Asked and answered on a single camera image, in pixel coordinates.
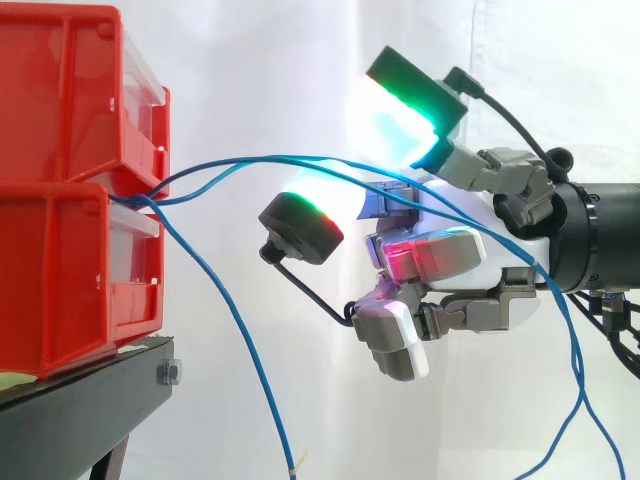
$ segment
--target bolt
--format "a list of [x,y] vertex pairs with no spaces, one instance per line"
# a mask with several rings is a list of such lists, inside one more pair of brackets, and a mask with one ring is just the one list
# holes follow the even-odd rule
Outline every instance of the bolt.
[[182,380],[182,362],[177,358],[165,360],[156,372],[160,385],[178,385]]

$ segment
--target blue cable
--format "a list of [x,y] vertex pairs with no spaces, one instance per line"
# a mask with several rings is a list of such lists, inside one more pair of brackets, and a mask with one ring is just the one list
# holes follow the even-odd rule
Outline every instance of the blue cable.
[[[366,184],[364,182],[361,182],[359,180],[351,178],[351,177],[349,177],[347,175],[343,175],[343,174],[341,174],[339,172],[334,172],[334,171],[332,171],[330,169],[326,169],[326,168],[323,168],[323,167],[320,167],[320,166],[317,166],[317,165],[309,164],[309,163],[307,163],[305,161],[297,160],[297,158],[303,158],[303,159],[308,160],[308,161],[316,161],[316,160],[319,161],[319,160],[325,160],[326,159],[326,157],[269,156],[269,157],[242,157],[242,158],[236,158],[236,159],[228,159],[228,160],[207,162],[207,163],[204,163],[204,164],[201,164],[201,165],[196,165],[194,167],[188,168],[186,170],[178,172],[177,174],[172,175],[171,177],[167,178],[165,181],[161,182],[154,190],[152,190],[150,192],[149,195],[153,196],[153,195],[157,194],[157,192],[160,191],[162,188],[164,188],[164,186],[166,186],[167,184],[171,183],[172,181],[177,180],[178,178],[181,178],[181,177],[183,177],[185,175],[188,175],[188,174],[191,174],[191,173],[194,173],[196,171],[203,170],[203,169],[206,169],[206,168],[213,168],[213,167],[218,167],[218,166],[222,166],[222,165],[230,165],[230,164],[281,163],[281,164],[287,164],[287,165],[295,165],[295,166],[299,166],[299,167],[303,167],[303,168],[309,168],[309,169],[312,169],[312,170],[317,170],[317,171],[323,172],[323,173],[328,174],[328,175],[332,175],[334,177],[340,178],[340,179],[348,181],[350,183],[359,185],[359,186],[361,186],[361,187],[363,187],[363,188],[365,188],[367,190],[370,190],[370,191],[372,191],[374,193],[377,193],[378,195],[381,195],[381,196],[383,196],[385,198],[389,198],[391,200],[394,200],[394,201],[396,201],[396,202],[398,202],[400,204],[406,205],[406,206],[411,207],[411,208],[416,208],[416,209],[422,210],[422,211],[430,213],[432,215],[437,215],[437,216],[440,216],[440,217],[443,217],[443,218],[447,218],[447,219],[462,223],[464,225],[470,226],[472,228],[475,228],[475,229],[477,229],[477,230],[489,235],[490,237],[495,239],[498,243],[503,245],[508,251],[510,251],[511,253],[516,255],[518,258],[522,259],[528,265],[532,266],[535,269],[535,271],[538,272],[545,279],[549,289],[553,293],[554,299],[555,299],[555,301],[556,301],[556,303],[558,305],[558,308],[560,309],[560,312],[562,313],[563,317],[565,318],[565,321],[567,323],[567,327],[569,329],[569,335],[570,335],[570,338],[571,338],[571,366],[572,366],[572,370],[574,372],[574,376],[576,377],[576,381],[578,383],[578,386],[580,387],[580,393],[579,393],[579,396],[578,396],[578,400],[576,401],[576,405],[574,406],[573,410],[571,411],[571,413],[569,414],[567,419],[563,422],[563,425],[560,428],[558,434],[556,435],[556,438],[554,439],[554,441],[553,441],[553,443],[552,443],[547,455],[543,458],[543,460],[538,465],[536,465],[531,470],[529,470],[528,472],[524,473],[523,475],[521,475],[518,478],[526,478],[526,477],[528,477],[529,475],[533,474],[534,472],[536,472],[537,470],[542,468],[547,463],[547,461],[549,460],[549,458],[553,454],[558,442],[560,441],[560,438],[564,434],[564,431],[566,430],[567,426],[569,425],[571,420],[575,417],[575,415],[576,415],[579,407],[581,406],[582,402],[585,402],[585,405],[587,406],[587,410],[589,412],[589,415],[593,418],[594,422],[596,423],[596,425],[598,426],[600,431],[603,433],[603,435],[607,439],[607,442],[611,446],[611,449],[613,450],[614,455],[616,457],[616,461],[618,463],[618,468],[620,470],[621,478],[623,480],[626,478],[625,472],[624,472],[624,466],[623,466],[623,463],[622,463],[622,458],[620,457],[618,449],[617,449],[615,443],[613,442],[613,440],[611,439],[611,436],[606,431],[605,427],[602,425],[602,423],[598,419],[597,415],[595,414],[595,412],[591,408],[591,405],[590,405],[590,403],[588,401],[588,397],[587,397],[586,390],[585,390],[585,387],[584,387],[584,361],[583,361],[583,358],[582,358],[582,352],[580,350],[580,345],[579,345],[577,336],[575,334],[575,330],[573,328],[573,324],[571,322],[571,316],[569,314],[567,303],[564,300],[564,297],[563,297],[562,292],[559,289],[559,287],[551,279],[551,277],[548,275],[548,273],[539,264],[537,264],[535,259],[529,253],[527,253],[526,251],[521,249],[517,244],[515,244],[511,240],[509,240],[509,239],[507,239],[505,237],[502,237],[498,233],[493,232],[492,230],[489,230],[488,228],[484,227],[484,225],[480,224],[479,222],[476,222],[471,217],[469,217],[468,215],[464,214],[464,212],[462,212],[461,210],[457,209],[457,207],[455,207],[453,204],[450,204],[448,202],[448,200],[446,200],[443,197],[437,195],[436,192],[433,192],[432,190],[428,189],[424,185],[419,184],[418,182],[415,182],[415,181],[413,181],[411,179],[408,179],[406,177],[403,177],[402,175],[395,174],[395,173],[392,173],[392,172],[386,172],[385,170],[377,169],[375,167],[369,167],[367,165],[362,165],[362,164],[359,164],[359,163],[356,163],[356,162],[349,162],[349,161],[346,161],[346,160],[343,161],[343,163],[345,163],[345,164],[347,164],[347,165],[349,165],[351,167],[372,171],[372,172],[375,172],[375,173],[386,175],[386,176],[389,176],[391,178],[396,178],[398,180],[401,180],[401,181],[404,181],[406,183],[409,183],[409,184],[415,186],[416,188],[419,188],[420,190],[426,192],[427,194],[433,195],[435,198],[440,200],[446,206],[448,206],[452,210],[456,211],[462,218],[461,217],[456,217],[454,215],[450,215],[450,214],[445,213],[445,212],[441,212],[439,210],[434,210],[434,209],[425,207],[424,205],[421,205],[421,204],[418,204],[418,203],[415,203],[415,202],[411,202],[409,200],[405,200],[405,199],[403,199],[403,198],[401,198],[401,197],[399,197],[397,195],[391,194],[389,192],[385,192],[384,190],[381,190],[381,189],[378,189],[378,188],[373,187],[371,185],[368,185],[368,184]],[[208,189],[208,188],[205,188],[205,187],[203,187],[202,189],[199,190],[199,192],[200,192],[199,195],[204,193],[204,191],[206,191]]]
[[[271,414],[273,415],[273,420],[275,421],[276,428],[278,429],[278,435],[280,436],[280,442],[282,443],[282,449],[284,450],[284,455],[287,460],[287,466],[289,467],[289,471],[293,471],[295,469],[295,463],[293,461],[293,455],[291,454],[291,448],[289,446],[289,440],[287,439],[287,433],[284,429],[284,425],[282,424],[282,419],[280,418],[280,412],[278,412],[278,406],[276,405],[275,398],[273,397],[273,392],[271,391],[271,386],[269,385],[269,380],[267,380],[267,375],[262,366],[262,362],[260,361],[260,356],[258,355],[258,351],[256,350],[256,346],[253,343],[251,335],[249,334],[249,330],[247,330],[247,326],[242,320],[242,316],[238,311],[238,307],[233,302],[231,295],[225,288],[222,280],[216,275],[216,273],[211,269],[209,264],[193,249],[193,247],[187,242],[182,235],[180,235],[176,229],[169,223],[169,220],[164,215],[162,210],[158,207],[156,202],[151,200],[149,197],[145,195],[134,195],[132,200],[137,201],[138,203],[144,204],[153,210],[153,212],[158,216],[164,227],[167,229],[169,234],[186,250],[186,252],[193,257],[193,259],[202,267],[205,273],[209,276],[209,278],[213,281],[215,286],[220,291],[220,294],[224,298],[224,301],[227,302],[227,306],[233,315],[233,319],[236,321],[238,328],[240,329],[240,333],[242,334],[242,338],[244,338],[244,342],[247,344],[247,348],[249,349],[249,354],[251,355],[251,360],[253,360],[253,365],[255,366],[256,372],[258,372],[258,377],[260,378],[260,383],[262,384],[262,388],[264,390],[264,394],[267,397],[267,402],[269,402],[269,408],[271,409]],[[296,475],[290,475],[292,480],[296,480]]]
[[[166,200],[154,200],[155,204],[160,206],[160,207],[165,207],[167,205],[177,205],[179,203],[184,203],[184,202],[188,202],[189,200],[193,200],[194,198],[198,198],[200,195],[202,195],[203,193],[208,192],[211,188],[215,187],[218,183],[220,183],[220,181],[224,180],[225,178],[227,178],[229,175],[231,175],[234,172],[237,172],[238,170],[240,170],[243,167],[246,167],[247,164],[246,163],[239,163],[237,165],[234,165],[233,167],[227,168],[224,172],[222,172],[220,175],[218,175],[217,177],[214,177],[213,180],[209,181],[207,184],[205,184],[204,186],[200,187],[198,190],[196,190],[195,192],[189,193],[188,195],[184,195],[182,197],[176,197],[176,198],[168,198]],[[124,198],[124,197],[117,197],[115,195],[110,195],[112,200],[115,200],[116,202],[125,204],[125,205],[129,205],[131,207],[138,207],[139,202],[136,202],[135,200],[132,200],[131,198]]]

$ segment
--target white backdrop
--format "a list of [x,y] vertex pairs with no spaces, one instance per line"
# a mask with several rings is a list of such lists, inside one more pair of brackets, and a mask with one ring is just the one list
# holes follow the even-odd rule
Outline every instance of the white backdrop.
[[[547,147],[576,156],[576,180],[640,180],[633,0],[219,0],[114,2],[172,90],[172,170],[228,156],[350,155],[350,85],[386,44],[434,77],[470,69]],[[471,105],[471,147],[522,146]],[[294,174],[252,166],[188,205],[175,226],[227,284],[254,336],[301,479],[513,478],[537,462],[577,388],[569,339],[545,297],[500,336],[456,333],[428,345],[431,374],[383,377],[353,332],[334,325],[257,255],[257,215]],[[174,194],[210,178],[185,180]],[[292,268],[343,305],[373,282],[354,226],[323,267]],[[184,362],[174,397],[132,435],[123,480],[286,478],[276,430],[242,339],[214,287],[167,244],[163,333]],[[640,384],[576,315],[588,391],[640,478]],[[586,413],[537,478],[616,478]]]

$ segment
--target red plastic drawer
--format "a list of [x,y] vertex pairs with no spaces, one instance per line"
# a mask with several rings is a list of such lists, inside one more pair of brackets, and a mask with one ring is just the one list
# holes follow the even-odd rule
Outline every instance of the red plastic drawer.
[[0,3],[0,58],[0,181],[130,196],[167,177],[169,92],[117,9]]
[[163,236],[97,184],[0,184],[0,371],[46,378],[162,326]]

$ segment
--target glowing light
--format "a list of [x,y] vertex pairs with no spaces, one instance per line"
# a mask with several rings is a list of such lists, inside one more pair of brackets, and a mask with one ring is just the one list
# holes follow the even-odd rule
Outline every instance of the glowing light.
[[[353,169],[343,163],[332,160],[322,162],[321,165],[357,178]],[[304,197],[329,217],[343,233],[358,218],[366,197],[363,188],[312,170],[302,170],[282,191]]]
[[354,91],[349,123],[358,153],[390,170],[420,160],[438,141],[428,118],[368,76]]

